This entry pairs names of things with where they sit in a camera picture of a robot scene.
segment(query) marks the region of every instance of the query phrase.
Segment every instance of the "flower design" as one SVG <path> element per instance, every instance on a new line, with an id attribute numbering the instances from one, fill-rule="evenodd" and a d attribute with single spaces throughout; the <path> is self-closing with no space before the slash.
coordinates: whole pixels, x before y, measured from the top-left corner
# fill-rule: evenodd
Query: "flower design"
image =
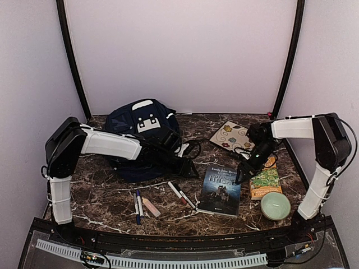
<path id="1" fill-rule="evenodd" d="M 232 128 L 229 125 L 225 125 L 223 129 L 228 133 L 232 131 Z"/>

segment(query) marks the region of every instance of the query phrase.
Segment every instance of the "white wall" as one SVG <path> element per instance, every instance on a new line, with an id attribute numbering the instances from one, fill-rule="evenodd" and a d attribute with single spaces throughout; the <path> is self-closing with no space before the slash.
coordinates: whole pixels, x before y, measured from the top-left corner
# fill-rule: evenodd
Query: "white wall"
<path id="1" fill-rule="evenodd" d="M 337 112 L 359 135 L 359 2 L 307 1 L 288 91 L 280 115 Z M 291 144 L 307 176 L 312 141 Z M 353 268 L 359 264 L 359 157 L 336 184 L 324 212 L 332 215 Z"/>
<path id="2" fill-rule="evenodd" d="M 46 205 L 45 142 L 68 116 L 84 120 L 55 1 L 0 1 L 0 255 L 17 268 Z"/>
<path id="3" fill-rule="evenodd" d="M 178 112 L 272 110 L 297 1 L 65 2 L 93 114 L 142 98 Z"/>

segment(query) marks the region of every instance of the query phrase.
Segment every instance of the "brown marble surface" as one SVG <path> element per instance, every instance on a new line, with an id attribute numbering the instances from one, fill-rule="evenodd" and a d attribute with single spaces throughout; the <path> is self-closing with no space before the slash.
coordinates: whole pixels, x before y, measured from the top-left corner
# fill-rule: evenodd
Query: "brown marble surface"
<path id="1" fill-rule="evenodd" d="M 245 127 L 268 120 L 266 115 L 197 114 L 178 115 L 184 141 L 210 138 L 227 120 Z M 89 125 L 102 128 L 105 116 L 94 116 Z M 237 218 L 208 215 L 184 206 L 168 186 L 176 182 L 192 202 L 200 196 L 207 165 L 236 168 L 237 162 L 228 151 L 212 143 L 203 143 L 201 155 L 194 160 L 199 179 L 165 177 L 142 183 L 126 183 L 100 155 L 83 155 L 71 182 L 72 213 L 76 226 L 115 233 L 160 236 L 195 236 L 243 233 L 278 228 L 290 224 L 293 211 L 306 193 L 289 154 L 284 147 L 277 151 L 278 174 L 283 193 L 292 205 L 290 216 L 283 221 L 267 220 L 261 213 L 260 201 L 252 201 L 248 183 L 242 184 L 240 215 Z M 136 189 L 161 212 L 155 218 L 144 207 L 142 225 L 136 225 L 132 193 Z"/>

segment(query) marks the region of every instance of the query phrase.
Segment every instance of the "bowl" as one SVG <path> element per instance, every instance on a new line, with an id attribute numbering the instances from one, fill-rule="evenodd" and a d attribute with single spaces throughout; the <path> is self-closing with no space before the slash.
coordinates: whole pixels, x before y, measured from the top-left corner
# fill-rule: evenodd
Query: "bowl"
<path id="1" fill-rule="evenodd" d="M 284 220 L 291 212 L 288 198 L 278 192 L 269 192 L 260 202 L 263 215 L 269 220 Z"/>

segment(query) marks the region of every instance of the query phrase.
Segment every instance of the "orange book cover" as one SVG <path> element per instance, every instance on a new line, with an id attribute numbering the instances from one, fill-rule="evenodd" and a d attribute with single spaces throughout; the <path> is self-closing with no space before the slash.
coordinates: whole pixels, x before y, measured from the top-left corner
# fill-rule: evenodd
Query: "orange book cover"
<path id="1" fill-rule="evenodd" d="M 251 199 L 261 200 L 269 192 L 282 193 L 275 157 L 268 158 L 263 171 L 251 178 Z"/>

